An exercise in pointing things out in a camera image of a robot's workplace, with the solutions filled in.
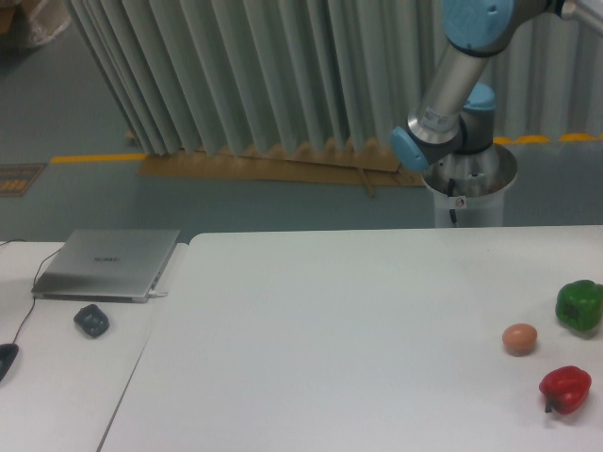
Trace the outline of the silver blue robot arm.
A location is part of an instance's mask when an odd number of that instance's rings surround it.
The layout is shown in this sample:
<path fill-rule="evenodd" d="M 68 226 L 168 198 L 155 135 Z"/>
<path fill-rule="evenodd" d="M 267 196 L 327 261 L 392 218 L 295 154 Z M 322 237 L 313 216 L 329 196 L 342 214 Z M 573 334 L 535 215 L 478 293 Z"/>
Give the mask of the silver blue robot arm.
<path fill-rule="evenodd" d="M 555 14 L 602 32 L 600 1 L 444 1 L 442 12 L 447 47 L 421 104 L 391 134 L 396 157 L 418 172 L 450 154 L 482 153 L 493 145 L 494 92 L 478 81 L 522 24 Z"/>

